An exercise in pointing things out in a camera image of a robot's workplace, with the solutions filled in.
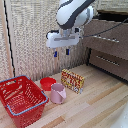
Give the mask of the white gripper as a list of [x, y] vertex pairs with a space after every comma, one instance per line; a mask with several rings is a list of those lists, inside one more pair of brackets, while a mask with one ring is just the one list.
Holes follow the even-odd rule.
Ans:
[[[79, 42], [80, 29], [73, 28], [68, 30], [51, 30], [47, 33], [46, 46], [49, 48], [57, 48], [63, 46], [76, 45]], [[70, 47], [66, 48], [66, 55], [70, 54]], [[57, 49], [54, 50], [54, 57], [57, 57]]]

